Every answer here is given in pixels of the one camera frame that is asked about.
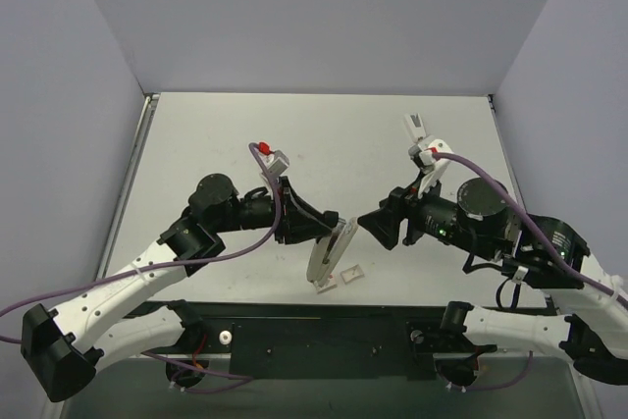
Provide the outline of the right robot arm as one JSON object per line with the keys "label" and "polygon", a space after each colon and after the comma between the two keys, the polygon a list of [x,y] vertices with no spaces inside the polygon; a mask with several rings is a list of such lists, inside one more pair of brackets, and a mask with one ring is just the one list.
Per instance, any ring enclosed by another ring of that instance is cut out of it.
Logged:
{"label": "right robot arm", "polygon": [[558,358],[600,383],[627,383],[627,293],[623,280],[601,267],[588,244],[567,224],[530,215],[504,199],[500,183],[464,183],[454,201],[435,186],[397,187],[358,225],[385,249],[422,236],[466,252],[463,271],[496,270],[516,287],[549,297],[556,313],[525,314],[515,304],[493,309],[464,301],[447,304],[428,343],[436,350],[500,347]]}

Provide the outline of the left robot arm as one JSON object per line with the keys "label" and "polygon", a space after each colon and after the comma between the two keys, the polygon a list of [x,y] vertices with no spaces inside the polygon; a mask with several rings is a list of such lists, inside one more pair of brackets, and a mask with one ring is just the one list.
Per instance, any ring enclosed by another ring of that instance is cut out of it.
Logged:
{"label": "left robot arm", "polygon": [[324,285],[355,233],[353,221],[319,212],[280,177],[274,189],[237,193],[223,174],[203,178],[182,215],[128,266],[102,285],[53,308],[31,307],[23,317],[21,353],[49,400],[64,401],[95,375],[129,356],[161,346],[182,352],[210,337],[186,302],[174,301],[133,320],[128,314],[220,255],[222,233],[268,229],[279,244],[314,241],[307,279]]}

